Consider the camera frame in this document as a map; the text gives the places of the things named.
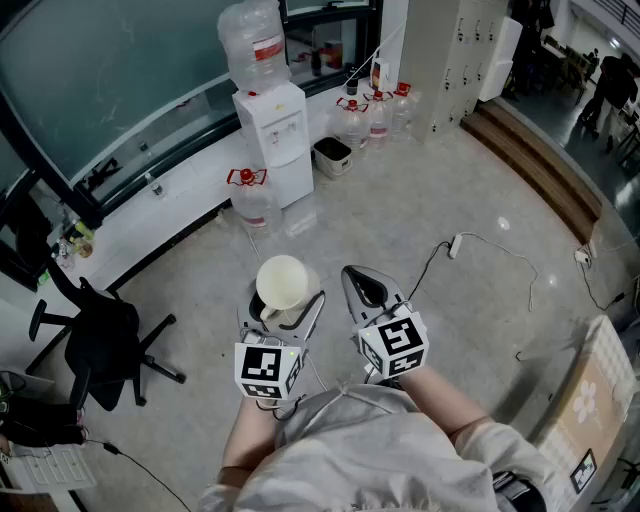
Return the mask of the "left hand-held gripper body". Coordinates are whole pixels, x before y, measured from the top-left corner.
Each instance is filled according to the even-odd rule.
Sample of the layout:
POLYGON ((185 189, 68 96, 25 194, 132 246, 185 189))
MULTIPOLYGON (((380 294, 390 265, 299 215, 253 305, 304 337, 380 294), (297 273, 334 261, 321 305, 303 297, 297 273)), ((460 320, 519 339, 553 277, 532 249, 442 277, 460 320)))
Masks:
POLYGON ((240 322, 234 348, 234 380, 244 396, 257 400, 293 401, 305 395, 300 384, 313 325, 268 331, 256 322, 240 322))

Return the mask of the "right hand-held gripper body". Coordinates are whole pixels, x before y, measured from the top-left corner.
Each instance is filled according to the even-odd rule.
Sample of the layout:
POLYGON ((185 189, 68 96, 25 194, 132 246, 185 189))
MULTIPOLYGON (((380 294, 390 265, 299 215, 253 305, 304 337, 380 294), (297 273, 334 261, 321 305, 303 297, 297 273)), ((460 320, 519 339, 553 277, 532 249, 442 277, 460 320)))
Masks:
POLYGON ((427 328, 408 301, 355 326, 358 351, 383 378, 393 379, 426 362, 427 328))

